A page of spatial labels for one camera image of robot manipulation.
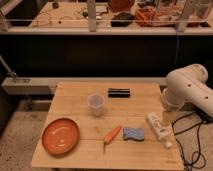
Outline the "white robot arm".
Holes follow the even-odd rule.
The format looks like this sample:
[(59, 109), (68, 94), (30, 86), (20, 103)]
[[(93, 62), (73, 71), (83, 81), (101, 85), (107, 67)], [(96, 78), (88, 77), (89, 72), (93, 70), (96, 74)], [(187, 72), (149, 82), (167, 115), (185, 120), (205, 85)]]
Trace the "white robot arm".
[(192, 103), (213, 119), (213, 89), (206, 85), (208, 71), (201, 64), (175, 69), (166, 76), (167, 87), (161, 94), (166, 111), (176, 111)]

